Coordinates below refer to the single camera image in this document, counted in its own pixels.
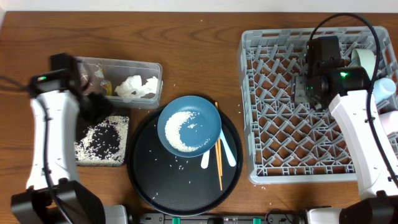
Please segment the pink cup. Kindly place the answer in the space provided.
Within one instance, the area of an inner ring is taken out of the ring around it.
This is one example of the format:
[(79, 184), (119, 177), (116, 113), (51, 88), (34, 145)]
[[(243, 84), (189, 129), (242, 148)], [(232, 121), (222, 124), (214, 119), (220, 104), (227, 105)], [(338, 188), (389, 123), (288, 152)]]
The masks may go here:
[(398, 129), (398, 111), (391, 111), (380, 114), (379, 119), (382, 127), (387, 135), (397, 132)]

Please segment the light green bowl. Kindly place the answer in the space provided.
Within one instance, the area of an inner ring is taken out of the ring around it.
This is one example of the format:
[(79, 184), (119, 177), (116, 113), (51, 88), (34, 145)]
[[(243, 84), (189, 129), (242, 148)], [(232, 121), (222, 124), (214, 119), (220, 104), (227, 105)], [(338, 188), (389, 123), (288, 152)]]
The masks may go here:
[(351, 65), (363, 67), (371, 80), (376, 65), (376, 56), (369, 49), (354, 49), (351, 53)]

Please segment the white tissue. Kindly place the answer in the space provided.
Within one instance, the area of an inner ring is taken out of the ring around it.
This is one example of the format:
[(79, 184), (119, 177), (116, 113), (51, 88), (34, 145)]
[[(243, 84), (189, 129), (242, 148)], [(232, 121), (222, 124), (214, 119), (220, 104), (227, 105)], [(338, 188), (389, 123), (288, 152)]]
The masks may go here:
[(158, 78), (152, 77), (148, 78), (146, 83), (142, 85), (142, 90), (146, 95), (150, 93), (156, 94), (157, 87), (158, 87)]
[(143, 97), (142, 78), (139, 75), (128, 77), (121, 85), (115, 88), (115, 92), (126, 103)]

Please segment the small white cup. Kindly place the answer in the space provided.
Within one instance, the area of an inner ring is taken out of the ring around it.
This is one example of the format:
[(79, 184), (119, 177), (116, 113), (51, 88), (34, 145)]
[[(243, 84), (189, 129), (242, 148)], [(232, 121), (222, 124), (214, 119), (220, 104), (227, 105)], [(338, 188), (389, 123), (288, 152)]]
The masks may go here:
[(378, 104), (396, 92), (396, 84), (390, 78), (381, 78), (374, 82), (373, 96), (375, 104)]

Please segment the yellow green snack wrapper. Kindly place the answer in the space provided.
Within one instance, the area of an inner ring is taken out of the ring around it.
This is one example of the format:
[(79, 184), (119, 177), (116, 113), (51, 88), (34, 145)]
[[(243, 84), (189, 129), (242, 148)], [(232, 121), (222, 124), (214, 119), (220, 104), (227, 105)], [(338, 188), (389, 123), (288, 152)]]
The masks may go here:
[(102, 94), (104, 96), (112, 96), (113, 95), (112, 84), (109, 80), (102, 80), (100, 83), (100, 87), (102, 88)]

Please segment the white rice pile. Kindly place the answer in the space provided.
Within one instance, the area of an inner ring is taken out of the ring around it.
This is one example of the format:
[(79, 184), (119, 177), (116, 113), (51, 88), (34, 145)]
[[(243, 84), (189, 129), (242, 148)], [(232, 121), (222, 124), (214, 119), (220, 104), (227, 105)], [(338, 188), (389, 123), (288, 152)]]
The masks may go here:
[[(212, 140), (200, 137), (196, 112), (177, 112), (165, 124), (164, 133), (168, 144), (179, 152), (195, 152), (208, 146)], [(75, 143), (75, 157), (79, 166), (120, 166), (124, 164), (129, 117), (109, 116), (100, 124), (83, 132), (83, 139)]]

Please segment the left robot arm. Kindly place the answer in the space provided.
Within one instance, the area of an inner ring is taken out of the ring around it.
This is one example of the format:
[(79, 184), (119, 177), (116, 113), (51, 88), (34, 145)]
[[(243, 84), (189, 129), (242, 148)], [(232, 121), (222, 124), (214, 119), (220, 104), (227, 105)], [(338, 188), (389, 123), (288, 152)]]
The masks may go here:
[(50, 56), (50, 71), (33, 76), (25, 90), (34, 114), (34, 157), (23, 193), (11, 197), (19, 223), (130, 223), (124, 205), (104, 206), (79, 179), (76, 132), (112, 114), (100, 93), (86, 95), (78, 59)]

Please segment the dark blue plate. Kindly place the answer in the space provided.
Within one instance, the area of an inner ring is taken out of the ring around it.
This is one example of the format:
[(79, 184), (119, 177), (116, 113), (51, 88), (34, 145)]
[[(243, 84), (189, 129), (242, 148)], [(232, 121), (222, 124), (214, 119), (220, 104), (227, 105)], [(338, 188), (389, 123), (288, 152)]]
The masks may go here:
[(197, 157), (209, 151), (221, 132), (221, 116), (215, 105), (200, 96), (182, 96), (161, 111), (157, 134), (170, 153)]

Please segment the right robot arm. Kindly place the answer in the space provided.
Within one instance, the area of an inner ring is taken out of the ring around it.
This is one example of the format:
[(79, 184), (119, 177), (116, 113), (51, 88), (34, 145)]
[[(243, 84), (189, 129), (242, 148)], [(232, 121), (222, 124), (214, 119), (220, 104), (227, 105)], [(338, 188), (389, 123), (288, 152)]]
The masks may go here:
[(349, 150), (361, 199), (346, 208), (309, 209), (307, 223), (397, 223), (397, 158), (368, 92), (375, 67), (374, 52), (366, 49), (353, 50), (347, 66), (336, 36), (307, 43), (292, 100), (330, 111)]

